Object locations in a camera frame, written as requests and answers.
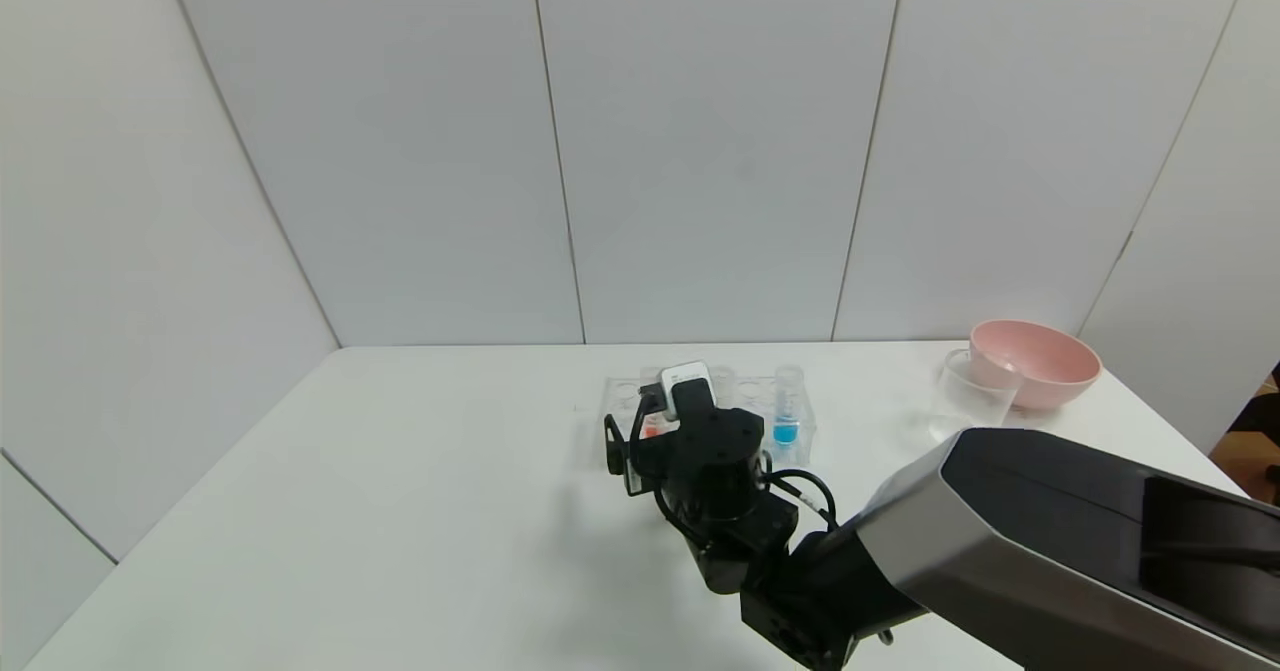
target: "test tube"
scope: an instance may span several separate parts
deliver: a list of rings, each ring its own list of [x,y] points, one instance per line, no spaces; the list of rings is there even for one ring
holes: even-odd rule
[[[773,371],[777,402],[773,407],[773,442],[791,446],[800,435],[800,416],[804,407],[804,369],[778,366]]]
[[[712,389],[716,392],[716,406],[732,408],[736,406],[733,392],[737,376],[728,366],[712,366]]]

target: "pink bowl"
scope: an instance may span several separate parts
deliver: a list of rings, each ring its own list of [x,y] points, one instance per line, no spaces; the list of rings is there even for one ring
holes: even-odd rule
[[[1010,375],[1009,366],[1016,369],[1024,380],[1014,406],[1024,408],[1062,406],[1102,375],[1102,361],[1083,341],[1030,321],[978,324],[969,334],[969,355],[979,384],[1000,385]]]

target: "silver robot arm casing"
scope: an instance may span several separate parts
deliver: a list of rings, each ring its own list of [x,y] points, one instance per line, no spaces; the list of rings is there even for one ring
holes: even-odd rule
[[[997,530],[970,503],[965,489],[957,488],[943,474],[948,464],[960,462],[956,448],[974,442],[979,434],[992,432],[1047,437],[1010,429],[970,429],[956,434],[892,475],[855,520],[859,538],[895,588],[1011,661],[1032,670],[1280,668],[1274,649],[1266,648],[1266,643],[1242,643],[1239,639],[1226,638],[1212,624],[1201,624],[1196,618],[1188,620],[1185,613],[1170,612],[1165,603],[1140,598],[1147,595],[1144,593],[1126,589],[1115,580],[1107,583],[1075,570]],[[1065,444],[1064,448],[1084,448],[1048,438]],[[1176,479],[1110,455],[1085,451],[1106,457],[1105,466],[1110,469],[1117,469],[1116,462],[1120,462],[1143,474]],[[964,462],[970,462],[972,456],[974,455],[965,455]],[[1080,470],[1089,469],[1085,465]],[[988,467],[980,470],[982,474],[991,471]],[[997,469],[998,473],[1015,476],[1020,474],[1018,469]],[[1027,473],[1036,474],[1036,469],[1024,469],[1023,474]],[[1039,479],[1025,476],[1007,481],[1010,488],[1018,484],[1042,485]],[[1092,488],[1091,481],[1082,483]],[[1111,492],[1106,483],[1102,485],[1102,489],[1088,493],[1106,496]],[[1083,499],[1084,503],[1096,501],[1097,498]],[[1009,498],[1007,502],[1015,505],[1019,498]],[[1038,512],[1055,511],[1039,507]],[[1062,529],[1065,534],[1076,531],[1078,529]]]

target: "clear glass cup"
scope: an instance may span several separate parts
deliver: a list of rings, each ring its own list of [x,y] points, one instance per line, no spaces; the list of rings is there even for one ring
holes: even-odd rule
[[[929,407],[928,428],[933,441],[943,442],[969,428],[1002,426],[1023,385],[1023,375],[1016,369],[1011,365],[1005,369],[1009,374],[983,385],[970,374],[968,350],[947,353]]]

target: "blue liquid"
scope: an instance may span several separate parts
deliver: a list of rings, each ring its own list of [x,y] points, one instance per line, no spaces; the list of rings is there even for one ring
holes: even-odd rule
[[[778,446],[790,446],[800,435],[800,421],[778,416],[773,420],[773,441]]]

